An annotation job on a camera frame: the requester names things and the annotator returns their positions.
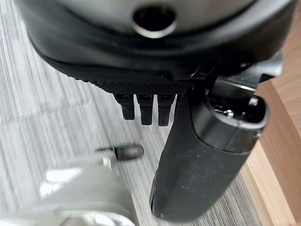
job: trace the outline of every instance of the striped carpet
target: striped carpet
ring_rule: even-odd
[[[158,121],[154,104],[153,122]],[[124,121],[113,96],[60,74],[32,49],[12,0],[0,1],[0,214],[38,197],[44,170],[98,147],[141,143],[145,156],[121,163],[142,226],[171,226],[149,209],[149,193],[170,130]],[[240,175],[194,226],[261,225]]]

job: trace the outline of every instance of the wooden surface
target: wooden surface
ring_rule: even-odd
[[[260,85],[258,95],[269,104],[271,121],[260,139],[289,207],[301,221],[301,138],[271,81]]]
[[[301,222],[301,11],[284,48],[284,70],[263,83],[258,94],[271,108],[262,147],[293,216]]]
[[[283,48],[284,70],[272,82],[301,135],[301,11]]]
[[[293,214],[260,142],[240,173],[263,226],[295,225]]]

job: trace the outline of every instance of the silver metal part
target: silver metal part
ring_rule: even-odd
[[[57,0],[75,14],[109,29],[149,37],[183,33],[211,26],[249,6],[255,0]],[[163,31],[149,32],[133,22],[141,7],[164,4],[176,14],[176,23]]]
[[[0,217],[0,226],[139,226],[116,162],[112,150],[103,150],[48,170],[42,199]]]

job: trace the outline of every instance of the black plastic housing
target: black plastic housing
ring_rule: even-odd
[[[204,214],[238,174],[269,121],[264,102],[255,113],[261,117],[251,123],[217,115],[205,97],[194,98],[181,103],[153,183],[152,212],[164,220],[189,222]]]
[[[141,84],[148,94],[179,94],[181,84],[166,92],[167,86],[160,85],[189,80],[208,61],[254,63],[274,55],[288,34],[298,0],[257,0],[223,23],[158,40],[95,26],[55,0],[16,3],[35,48],[57,70],[116,94],[142,94]],[[146,85],[150,80],[158,90]]]

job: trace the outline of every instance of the black plastic clip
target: black plastic clip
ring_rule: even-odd
[[[158,123],[159,126],[168,126],[171,105],[174,102],[175,95],[158,95]]]
[[[137,101],[140,105],[142,125],[151,125],[152,104],[154,101],[154,95],[137,95]]]
[[[125,120],[135,119],[134,95],[114,94],[116,101],[121,105]]]

